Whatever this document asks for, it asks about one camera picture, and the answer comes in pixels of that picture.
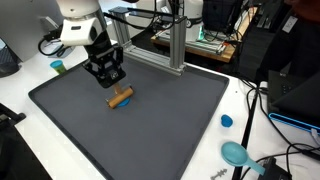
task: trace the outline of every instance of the metal frame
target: metal frame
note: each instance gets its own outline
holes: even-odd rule
[[[130,11],[127,8],[116,7],[109,10],[109,12],[113,16],[126,21],[125,14]],[[186,17],[176,17],[174,25],[170,29],[170,36],[174,38],[170,38],[170,58],[168,58],[132,45],[128,26],[119,21],[112,20],[117,41],[118,44],[123,47],[124,56],[178,76],[183,73],[186,67],[184,62],[186,23]]]
[[[249,13],[248,11],[244,11],[240,15],[238,21],[236,22],[236,24],[234,26],[234,29],[239,28],[242,21],[248,16],[248,13]],[[171,38],[170,38],[168,31],[159,32],[155,36],[160,41],[164,41],[164,42],[171,41]],[[227,39],[227,36],[222,32],[218,32],[217,37],[219,37],[219,39]],[[221,40],[214,40],[212,42],[208,42],[206,40],[199,40],[199,41],[186,42],[185,46],[188,48],[197,49],[197,50],[205,52],[207,54],[221,55],[223,53],[223,51],[225,50],[225,47],[222,46],[222,44],[223,44],[223,41],[221,41]]]

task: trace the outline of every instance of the white table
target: white table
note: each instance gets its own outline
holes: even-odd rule
[[[69,69],[85,59],[87,54],[84,48],[77,47],[63,59],[63,62]],[[54,60],[37,54],[24,62],[19,72],[0,79],[0,102],[17,113],[23,112],[27,115],[16,128],[53,179],[104,179],[90,161],[28,97],[29,91],[57,75],[49,66]],[[223,179],[232,177],[234,168],[223,161],[220,147],[230,140],[241,142],[248,118],[245,97],[249,89],[240,80],[229,78],[229,86],[182,179],[208,180],[224,168],[228,172]],[[234,124],[230,128],[222,127],[220,117],[223,114],[233,118]]]
[[[267,87],[267,83],[263,82],[261,87]],[[262,95],[262,102],[264,110],[267,110],[267,96]],[[310,133],[307,131],[294,128],[292,126],[273,121],[279,130],[287,137],[291,143],[304,143],[314,147],[318,147],[312,139]],[[253,160],[260,159],[265,156],[285,153],[288,144],[281,138],[281,136],[272,127],[267,117],[263,114],[259,101],[257,102],[252,129],[249,138],[248,152]],[[287,171],[285,156],[277,157],[277,165]],[[289,155],[290,171],[293,180],[303,179],[319,179],[320,162],[308,158],[302,154]],[[258,174],[250,170],[245,179],[256,180]]]

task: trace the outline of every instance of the blue measuring spoon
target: blue measuring spoon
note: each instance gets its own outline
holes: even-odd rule
[[[232,166],[240,167],[247,165],[261,175],[263,175],[265,172],[265,169],[261,165],[253,161],[249,157],[247,150],[238,143],[224,143],[221,147],[221,154],[222,158]]]

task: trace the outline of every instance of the blue object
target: blue object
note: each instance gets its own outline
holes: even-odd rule
[[[263,175],[265,169],[253,161],[247,150],[238,143],[226,142],[221,147],[222,158],[230,165],[235,167],[249,166],[251,169],[257,171],[259,174]]]
[[[50,66],[52,68],[57,68],[57,67],[60,67],[61,65],[63,64],[63,62],[61,60],[56,60],[56,61],[53,61]]]
[[[221,116],[221,124],[223,127],[230,127],[233,124],[233,120],[228,115]]]
[[[130,98],[127,98],[127,99],[123,100],[121,103],[119,103],[117,107],[126,106],[129,104],[129,102],[130,102]]]
[[[311,132],[311,129],[316,129],[319,132],[318,134],[320,135],[320,127],[313,126],[311,124],[308,124],[287,116],[283,116],[277,113],[270,113],[268,116],[271,120],[279,121],[281,123],[284,123],[308,132]]]

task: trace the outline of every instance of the gray rubber mat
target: gray rubber mat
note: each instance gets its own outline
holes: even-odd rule
[[[123,69],[134,89],[126,107],[109,109],[112,89],[81,65],[29,96],[107,179],[180,179],[229,80],[191,67],[177,77],[126,59]]]

